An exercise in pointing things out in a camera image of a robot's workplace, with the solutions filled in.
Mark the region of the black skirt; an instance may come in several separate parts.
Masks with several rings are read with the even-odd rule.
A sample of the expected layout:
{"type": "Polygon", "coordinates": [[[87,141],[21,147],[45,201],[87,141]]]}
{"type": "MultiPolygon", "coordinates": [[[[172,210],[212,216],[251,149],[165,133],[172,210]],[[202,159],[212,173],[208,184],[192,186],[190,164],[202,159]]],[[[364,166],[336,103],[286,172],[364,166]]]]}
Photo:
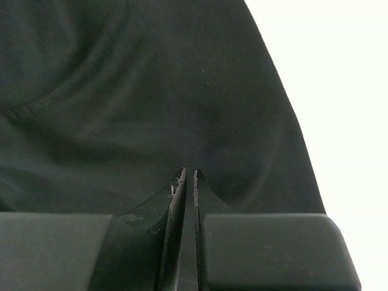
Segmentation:
{"type": "Polygon", "coordinates": [[[324,211],[244,1],[1,2],[1,210],[120,215],[181,168],[236,212],[324,211]]]}

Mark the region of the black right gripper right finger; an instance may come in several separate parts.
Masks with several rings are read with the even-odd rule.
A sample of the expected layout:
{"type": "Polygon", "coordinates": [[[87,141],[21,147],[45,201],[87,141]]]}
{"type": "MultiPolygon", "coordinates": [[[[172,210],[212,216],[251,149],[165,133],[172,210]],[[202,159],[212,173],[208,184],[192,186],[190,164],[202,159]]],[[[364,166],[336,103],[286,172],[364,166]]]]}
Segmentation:
{"type": "Polygon", "coordinates": [[[343,234],[317,213],[234,213],[193,176],[199,290],[360,290],[343,234]]]}

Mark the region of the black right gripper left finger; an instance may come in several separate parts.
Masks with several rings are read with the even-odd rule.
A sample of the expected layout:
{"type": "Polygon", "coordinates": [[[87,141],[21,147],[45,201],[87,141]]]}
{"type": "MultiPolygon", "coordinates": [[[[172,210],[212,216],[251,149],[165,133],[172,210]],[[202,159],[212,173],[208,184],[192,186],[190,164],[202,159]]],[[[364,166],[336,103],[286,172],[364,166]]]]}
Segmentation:
{"type": "Polygon", "coordinates": [[[186,169],[120,216],[1,213],[2,290],[175,290],[186,169]]]}

